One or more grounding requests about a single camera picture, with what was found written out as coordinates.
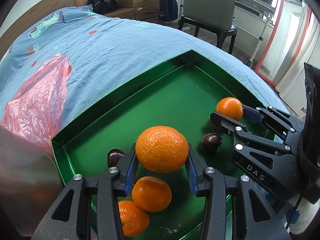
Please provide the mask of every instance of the chair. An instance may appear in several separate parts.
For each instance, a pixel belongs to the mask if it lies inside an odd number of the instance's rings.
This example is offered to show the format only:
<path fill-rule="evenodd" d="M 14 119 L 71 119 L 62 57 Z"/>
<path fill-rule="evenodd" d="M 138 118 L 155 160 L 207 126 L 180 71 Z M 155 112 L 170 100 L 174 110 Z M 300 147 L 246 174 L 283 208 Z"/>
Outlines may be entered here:
<path fill-rule="evenodd" d="M 226 37 L 231 36 L 229 54 L 232 54 L 238 29 L 232 24 L 235 0 L 184 0 L 184 15 L 181 17 L 179 30 L 185 23 L 199 29 L 205 29 L 217 35 L 217 47 L 222 49 Z"/>

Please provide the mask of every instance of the white desk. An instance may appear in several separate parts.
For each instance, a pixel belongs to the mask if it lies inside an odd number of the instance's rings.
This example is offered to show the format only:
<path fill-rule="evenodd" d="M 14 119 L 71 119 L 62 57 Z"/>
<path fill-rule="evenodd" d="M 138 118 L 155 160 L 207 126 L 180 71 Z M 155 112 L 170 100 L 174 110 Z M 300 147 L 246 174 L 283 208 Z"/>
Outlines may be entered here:
<path fill-rule="evenodd" d="M 257 11 L 257 12 L 262 13 L 262 15 L 267 16 L 266 23 L 264 25 L 264 28 L 262 30 L 262 33 L 261 33 L 260 37 L 258 38 L 257 44 L 256 44 L 256 46 L 255 46 L 255 48 L 253 50 L 253 53 L 252 53 L 251 57 L 248 59 L 248 61 L 246 62 L 246 65 L 248 67 L 251 67 L 253 59 L 256 56 L 257 51 L 258 51 L 258 49 L 259 49 L 259 47 L 260 47 L 260 45 L 261 45 L 261 43 L 263 41 L 263 36 L 266 34 L 269 21 L 270 21 L 271 17 L 276 12 L 276 8 L 273 8 L 271 5 L 265 3 L 265 2 L 263 2 L 261 0 L 238 0 L 238 1 L 241 1 L 242 4 L 244 4 L 245 6 L 251 8 L 251 9 Z M 183 15 L 183 0 L 181 2 L 179 15 L 180 15 L 180 17 Z"/>

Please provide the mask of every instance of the tangerine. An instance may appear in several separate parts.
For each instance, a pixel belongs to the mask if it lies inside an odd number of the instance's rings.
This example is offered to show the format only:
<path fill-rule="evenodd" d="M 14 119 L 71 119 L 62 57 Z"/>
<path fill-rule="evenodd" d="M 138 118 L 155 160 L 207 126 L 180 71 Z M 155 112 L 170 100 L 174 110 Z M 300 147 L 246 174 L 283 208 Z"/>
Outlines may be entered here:
<path fill-rule="evenodd" d="M 243 117 L 241 102 L 236 98 L 223 98 L 216 108 L 216 112 L 226 115 L 234 120 L 240 121 Z"/>
<path fill-rule="evenodd" d="M 143 177 L 134 185 L 132 200 L 148 212 L 164 210 L 171 202 L 172 192 L 167 183 L 155 177 Z"/>
<path fill-rule="evenodd" d="M 149 215 L 132 200 L 119 201 L 119 211 L 124 236 L 136 236 L 149 225 Z"/>
<path fill-rule="evenodd" d="M 143 167 L 151 171 L 177 171 L 187 160 L 189 146 L 186 138 L 174 128 L 154 126 L 140 134 L 136 155 Z"/>

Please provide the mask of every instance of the wooden dresser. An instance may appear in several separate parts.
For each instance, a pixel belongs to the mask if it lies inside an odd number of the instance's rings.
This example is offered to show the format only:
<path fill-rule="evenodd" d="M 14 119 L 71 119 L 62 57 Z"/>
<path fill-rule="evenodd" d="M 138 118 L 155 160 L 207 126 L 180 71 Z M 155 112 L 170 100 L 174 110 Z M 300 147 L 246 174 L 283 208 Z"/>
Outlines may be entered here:
<path fill-rule="evenodd" d="M 158 20 L 159 0 L 117 0 L 117 2 L 120 9 L 105 16 L 162 23 Z"/>

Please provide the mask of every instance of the green tray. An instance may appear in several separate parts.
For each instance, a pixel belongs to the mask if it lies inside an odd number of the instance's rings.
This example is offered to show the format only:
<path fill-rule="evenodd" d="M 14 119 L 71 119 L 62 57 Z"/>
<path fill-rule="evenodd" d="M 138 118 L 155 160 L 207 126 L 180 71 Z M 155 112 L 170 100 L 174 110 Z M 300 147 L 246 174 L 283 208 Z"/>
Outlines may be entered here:
<path fill-rule="evenodd" d="M 216 155 L 203 155 L 200 147 L 201 138 L 206 133 L 221 134 L 209 116 L 222 98 L 230 96 L 251 107 L 263 106 L 235 78 L 195 51 L 151 68 L 93 104 L 52 138 L 54 158 L 63 183 L 77 173 L 85 177 L 99 175 L 108 168 L 110 149 L 129 152 L 140 133 L 156 125 L 171 126 L 181 132 L 209 166 L 228 176 L 241 175 L 242 172 L 230 162 L 231 137 L 222 134 L 223 143 Z M 268 134 L 260 124 L 242 122 L 253 134 L 262 137 Z M 140 165 L 136 179 L 143 176 L 166 181 L 172 190 L 172 201 L 164 211 L 150 213 L 149 227 L 133 238 L 178 240 L 187 237 L 198 240 L 205 199 L 196 198 L 191 193 L 185 168 L 161 174 Z M 94 230 L 95 197 L 92 198 Z M 229 197 L 227 207 L 230 214 Z"/>

